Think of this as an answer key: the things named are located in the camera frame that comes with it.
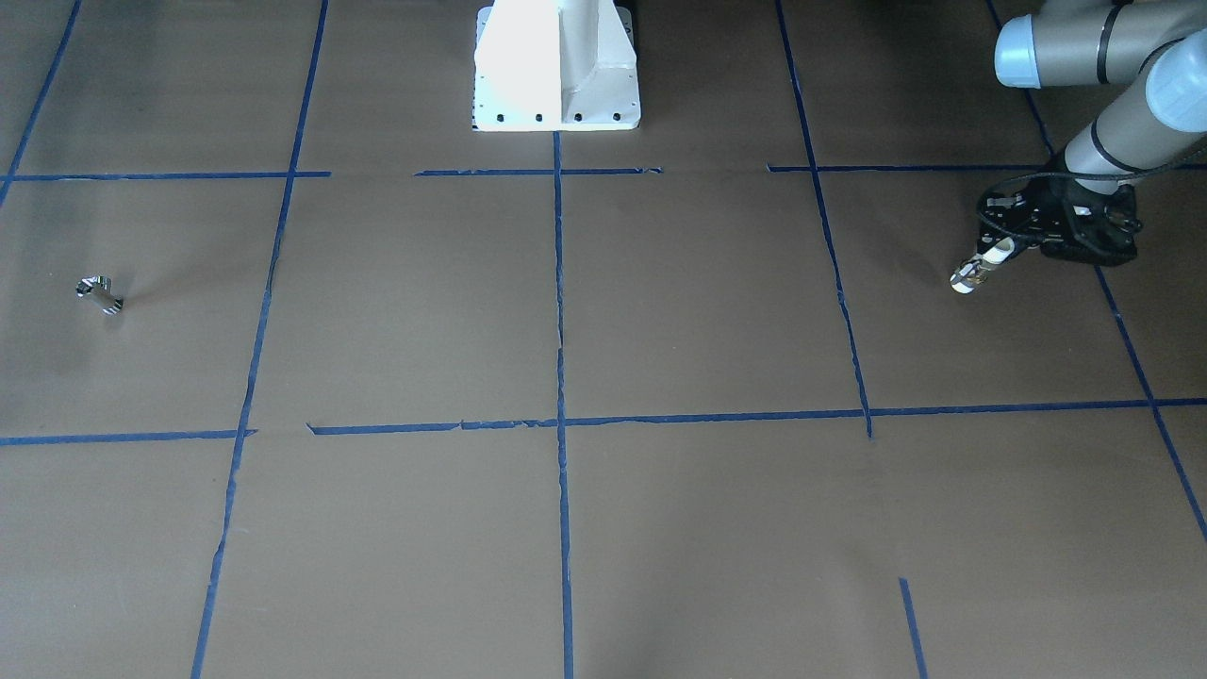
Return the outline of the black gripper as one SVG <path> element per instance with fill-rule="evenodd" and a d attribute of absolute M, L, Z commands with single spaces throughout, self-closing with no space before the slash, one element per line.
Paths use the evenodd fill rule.
<path fill-rule="evenodd" d="M 1131 185 L 1102 194 L 1074 178 L 1034 178 L 1009 197 L 987 191 L 978 201 L 976 215 L 982 221 L 982 238 L 991 244 L 1011 240 L 1008 259 L 1038 248 L 1055 259 L 1120 267 L 1138 254 L 1135 236 L 1142 223 Z"/>

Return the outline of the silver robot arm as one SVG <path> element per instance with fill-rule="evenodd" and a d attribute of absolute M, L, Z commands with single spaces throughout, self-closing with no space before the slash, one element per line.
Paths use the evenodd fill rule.
<path fill-rule="evenodd" d="M 1098 267 L 1135 259 L 1135 185 L 1205 144 L 1205 4 L 1048 1 L 1001 28 L 993 64 L 1011 89 L 1123 90 L 1020 191 L 984 193 L 974 261 L 996 267 L 1030 248 Z"/>

